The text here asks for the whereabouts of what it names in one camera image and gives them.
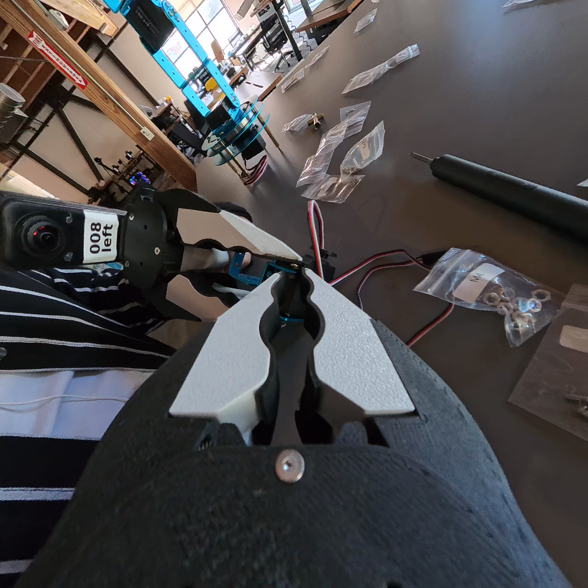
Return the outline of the clear bag with silver nuts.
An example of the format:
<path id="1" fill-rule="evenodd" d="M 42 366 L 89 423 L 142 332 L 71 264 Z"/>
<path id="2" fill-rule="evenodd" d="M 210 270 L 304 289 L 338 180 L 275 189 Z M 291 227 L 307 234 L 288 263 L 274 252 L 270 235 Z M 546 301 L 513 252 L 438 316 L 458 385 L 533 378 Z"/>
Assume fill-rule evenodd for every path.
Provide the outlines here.
<path id="1" fill-rule="evenodd" d="M 498 314 L 511 348 L 520 347 L 558 313 L 565 295 L 489 256 L 449 249 L 414 291 L 458 307 Z"/>

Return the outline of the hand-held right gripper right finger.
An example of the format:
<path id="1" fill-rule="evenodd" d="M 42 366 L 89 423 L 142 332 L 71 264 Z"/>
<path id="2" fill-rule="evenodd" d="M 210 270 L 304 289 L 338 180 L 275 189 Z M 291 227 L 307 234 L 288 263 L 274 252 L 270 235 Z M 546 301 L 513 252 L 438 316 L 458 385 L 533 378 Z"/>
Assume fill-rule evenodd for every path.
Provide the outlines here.
<path id="1" fill-rule="evenodd" d="M 311 404 L 324 419 L 367 419 L 415 411 L 371 318 L 309 269 L 300 277 Z"/>

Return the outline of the clear bag with silver screws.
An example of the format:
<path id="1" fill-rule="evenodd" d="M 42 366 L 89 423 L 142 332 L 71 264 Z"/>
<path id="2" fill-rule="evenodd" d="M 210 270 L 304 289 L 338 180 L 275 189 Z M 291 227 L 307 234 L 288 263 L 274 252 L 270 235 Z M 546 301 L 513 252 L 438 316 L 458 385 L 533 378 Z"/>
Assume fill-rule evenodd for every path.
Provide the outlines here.
<path id="1" fill-rule="evenodd" d="M 376 127 L 357 142 L 345 155 L 340 166 L 340 174 L 347 177 L 359 173 L 383 152 L 385 124 L 380 121 Z"/>

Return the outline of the silver duct roll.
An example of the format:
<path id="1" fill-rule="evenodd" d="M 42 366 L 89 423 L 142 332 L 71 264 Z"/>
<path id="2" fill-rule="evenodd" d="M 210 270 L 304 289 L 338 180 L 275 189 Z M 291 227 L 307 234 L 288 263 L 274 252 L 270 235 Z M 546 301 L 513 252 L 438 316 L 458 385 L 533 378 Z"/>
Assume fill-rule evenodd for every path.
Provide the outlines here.
<path id="1" fill-rule="evenodd" d="M 7 144 L 28 117 L 21 110 L 25 99 L 10 86 L 1 83 L 1 144 Z"/>

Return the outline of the clear bag with dark screws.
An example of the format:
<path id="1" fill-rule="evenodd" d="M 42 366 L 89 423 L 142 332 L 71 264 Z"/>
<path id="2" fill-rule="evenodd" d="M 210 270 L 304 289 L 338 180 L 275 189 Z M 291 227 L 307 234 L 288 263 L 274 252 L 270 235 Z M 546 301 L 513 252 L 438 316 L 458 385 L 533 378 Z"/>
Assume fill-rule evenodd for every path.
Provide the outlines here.
<path id="1" fill-rule="evenodd" d="M 509 401 L 587 440 L 587 285 L 571 287 Z"/>

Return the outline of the dark brown desk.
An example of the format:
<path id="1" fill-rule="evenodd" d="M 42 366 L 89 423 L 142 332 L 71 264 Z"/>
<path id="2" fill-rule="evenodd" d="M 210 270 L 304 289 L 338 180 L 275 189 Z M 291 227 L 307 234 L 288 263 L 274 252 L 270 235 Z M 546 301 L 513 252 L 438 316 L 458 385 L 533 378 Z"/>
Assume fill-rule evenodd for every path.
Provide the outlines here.
<path id="1" fill-rule="evenodd" d="M 226 166 L 198 166 L 198 191 L 239 203 L 299 254 L 310 251 L 306 200 L 295 187 L 320 134 L 282 133 L 293 118 L 371 100 L 362 132 L 335 151 L 329 173 L 378 122 L 383 154 L 342 204 L 322 203 L 326 247 L 342 272 L 371 255 L 473 249 L 567 293 L 587 283 L 587 248 L 566 236 L 434 179 L 409 156 L 445 153 L 583 195 L 587 178 L 587 1 L 505 12 L 504 1 L 381 1 L 372 25 L 361 4 L 333 34 L 305 78 L 264 101 L 281 150 L 252 189 Z M 356 74 L 410 45 L 420 55 L 342 95 Z M 587 442 L 508 402 L 540 335 L 518 349 L 501 318 L 458 308 L 414 346 L 477 420 L 546 550 L 575 587 L 587 587 Z"/>

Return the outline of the black screwdriver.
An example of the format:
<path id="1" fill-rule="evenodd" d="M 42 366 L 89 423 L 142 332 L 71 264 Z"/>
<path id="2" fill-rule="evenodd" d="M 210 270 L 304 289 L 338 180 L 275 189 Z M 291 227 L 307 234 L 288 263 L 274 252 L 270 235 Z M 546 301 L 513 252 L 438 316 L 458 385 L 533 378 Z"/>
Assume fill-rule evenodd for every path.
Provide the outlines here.
<path id="1" fill-rule="evenodd" d="M 428 164 L 435 178 L 587 245 L 586 200 L 450 154 L 410 156 Z"/>

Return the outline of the long twisted clear plastic bag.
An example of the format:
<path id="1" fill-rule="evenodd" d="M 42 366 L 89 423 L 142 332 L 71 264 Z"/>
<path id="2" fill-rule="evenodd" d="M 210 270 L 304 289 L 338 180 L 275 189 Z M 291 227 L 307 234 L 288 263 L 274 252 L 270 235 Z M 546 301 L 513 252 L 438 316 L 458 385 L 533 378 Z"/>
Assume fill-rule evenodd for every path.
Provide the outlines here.
<path id="1" fill-rule="evenodd" d="M 415 43 L 413 45 L 408 46 L 407 48 L 398 52 L 393 57 L 387 59 L 385 62 L 380 63 L 369 70 L 365 70 L 363 72 L 356 74 L 349 80 L 344 90 L 342 91 L 342 95 L 348 94 L 350 92 L 355 91 L 356 89 L 374 83 L 380 77 L 385 75 L 388 71 L 395 69 L 402 63 L 405 63 L 406 61 L 413 59 L 419 55 L 420 49 L 418 44 Z"/>

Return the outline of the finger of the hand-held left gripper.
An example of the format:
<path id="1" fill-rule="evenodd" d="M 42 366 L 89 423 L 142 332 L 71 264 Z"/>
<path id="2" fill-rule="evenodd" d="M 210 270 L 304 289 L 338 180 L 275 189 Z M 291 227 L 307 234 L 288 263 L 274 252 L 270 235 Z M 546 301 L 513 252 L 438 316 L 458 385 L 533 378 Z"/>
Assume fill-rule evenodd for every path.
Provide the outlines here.
<path id="1" fill-rule="evenodd" d="M 215 322 L 241 298 L 241 286 L 225 273 L 185 271 L 166 287 L 166 300 L 203 322 Z"/>
<path id="2" fill-rule="evenodd" d="M 176 227 L 185 245 L 249 252 L 260 258 L 298 263 L 302 257 L 281 240 L 249 221 L 221 210 L 179 209 Z"/>

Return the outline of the red warning sign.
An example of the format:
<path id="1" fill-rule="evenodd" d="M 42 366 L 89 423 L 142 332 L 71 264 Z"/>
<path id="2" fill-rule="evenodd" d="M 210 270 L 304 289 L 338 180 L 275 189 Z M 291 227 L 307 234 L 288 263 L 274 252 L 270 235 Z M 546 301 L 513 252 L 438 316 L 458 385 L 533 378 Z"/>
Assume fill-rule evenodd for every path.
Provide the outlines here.
<path id="1" fill-rule="evenodd" d="M 36 49 L 44 58 L 46 58 L 57 70 L 60 70 L 65 77 L 77 85 L 80 89 L 86 89 L 88 80 L 82 72 L 70 60 L 61 55 L 52 45 L 40 36 L 39 33 L 32 30 L 27 36 L 28 42 Z"/>

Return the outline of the black servo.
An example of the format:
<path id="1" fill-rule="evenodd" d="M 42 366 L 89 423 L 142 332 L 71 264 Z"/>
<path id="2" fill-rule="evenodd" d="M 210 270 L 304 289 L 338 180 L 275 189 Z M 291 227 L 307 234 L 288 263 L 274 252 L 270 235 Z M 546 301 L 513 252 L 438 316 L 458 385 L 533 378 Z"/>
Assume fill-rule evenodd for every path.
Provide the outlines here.
<path id="1" fill-rule="evenodd" d="M 236 281 L 253 287 L 277 276 L 279 278 L 277 302 L 281 322 L 284 324 L 303 323 L 306 311 L 299 292 L 301 262 L 268 261 L 259 276 L 244 273 L 244 262 L 245 253 L 236 252 L 229 266 L 229 275 Z"/>

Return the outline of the person's striped black jacket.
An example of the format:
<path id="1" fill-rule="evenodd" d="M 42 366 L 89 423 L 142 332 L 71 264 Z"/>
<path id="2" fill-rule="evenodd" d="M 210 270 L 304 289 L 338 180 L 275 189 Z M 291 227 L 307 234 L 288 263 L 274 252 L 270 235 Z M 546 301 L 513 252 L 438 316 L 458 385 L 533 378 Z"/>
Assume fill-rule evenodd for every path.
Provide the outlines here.
<path id="1" fill-rule="evenodd" d="M 1 373 L 157 371 L 175 353 L 150 336 L 167 319 L 114 281 L 82 298 L 2 271 Z M 1 587 L 48 540 L 99 440 L 1 435 Z"/>

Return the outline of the person's white shirt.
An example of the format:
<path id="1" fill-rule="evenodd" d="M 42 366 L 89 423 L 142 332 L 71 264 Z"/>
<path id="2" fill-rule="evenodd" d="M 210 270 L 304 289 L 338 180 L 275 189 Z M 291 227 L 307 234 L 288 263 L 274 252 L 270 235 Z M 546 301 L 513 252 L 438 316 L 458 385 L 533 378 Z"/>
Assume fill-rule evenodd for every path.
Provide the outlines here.
<path id="1" fill-rule="evenodd" d="M 1 435 L 99 440 L 151 374 L 1 373 Z"/>

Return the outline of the wooden beam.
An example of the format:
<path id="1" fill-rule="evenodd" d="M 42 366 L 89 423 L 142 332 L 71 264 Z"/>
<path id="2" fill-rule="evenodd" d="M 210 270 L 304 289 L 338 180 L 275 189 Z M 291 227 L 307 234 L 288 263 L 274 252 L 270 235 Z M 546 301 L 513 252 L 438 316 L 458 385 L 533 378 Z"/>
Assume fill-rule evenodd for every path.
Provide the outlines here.
<path id="1" fill-rule="evenodd" d="M 135 141 L 181 187 L 196 192 L 195 168 L 155 124 L 94 63 L 68 33 L 60 31 L 34 1 L 1 1 L 1 17 L 30 45 L 29 34 L 39 34 L 60 58 L 85 79 L 74 84 L 114 124 Z"/>

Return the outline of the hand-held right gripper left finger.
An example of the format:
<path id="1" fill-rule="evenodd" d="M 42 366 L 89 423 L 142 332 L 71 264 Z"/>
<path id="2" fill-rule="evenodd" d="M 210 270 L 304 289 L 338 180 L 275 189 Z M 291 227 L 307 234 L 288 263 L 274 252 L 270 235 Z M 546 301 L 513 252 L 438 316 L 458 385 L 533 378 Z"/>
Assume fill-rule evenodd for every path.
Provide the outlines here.
<path id="1" fill-rule="evenodd" d="M 279 403 L 271 343 L 281 328 L 282 274 L 269 277 L 215 323 L 169 415 L 211 418 L 252 430 L 274 424 Z"/>

